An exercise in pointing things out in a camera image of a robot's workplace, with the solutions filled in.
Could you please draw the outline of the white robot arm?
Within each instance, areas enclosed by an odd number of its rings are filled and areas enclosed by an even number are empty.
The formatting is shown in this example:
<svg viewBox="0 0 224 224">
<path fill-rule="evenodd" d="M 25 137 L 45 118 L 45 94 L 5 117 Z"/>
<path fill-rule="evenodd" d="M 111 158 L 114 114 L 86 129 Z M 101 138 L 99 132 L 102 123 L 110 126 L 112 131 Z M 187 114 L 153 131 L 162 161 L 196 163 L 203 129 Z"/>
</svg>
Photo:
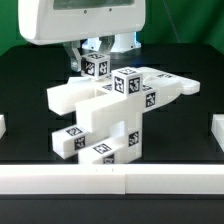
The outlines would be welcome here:
<svg viewBox="0 0 224 224">
<path fill-rule="evenodd" d="M 139 46 L 145 0 L 18 0 L 19 30 L 36 45 L 64 44 L 72 68 L 80 67 L 77 49 L 123 53 Z"/>
</svg>

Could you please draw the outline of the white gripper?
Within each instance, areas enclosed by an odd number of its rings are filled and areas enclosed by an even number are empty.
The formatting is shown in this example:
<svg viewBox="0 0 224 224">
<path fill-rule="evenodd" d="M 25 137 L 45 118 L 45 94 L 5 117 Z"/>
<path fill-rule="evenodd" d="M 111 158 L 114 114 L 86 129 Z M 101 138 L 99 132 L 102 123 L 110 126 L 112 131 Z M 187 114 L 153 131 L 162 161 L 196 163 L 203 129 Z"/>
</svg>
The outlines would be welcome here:
<svg viewBox="0 0 224 224">
<path fill-rule="evenodd" d="M 114 35 L 143 28 L 145 6 L 145 0 L 18 0 L 19 30 L 36 45 L 65 42 L 71 69 L 79 72 L 77 40 L 100 37 L 98 52 L 109 54 Z"/>
</svg>

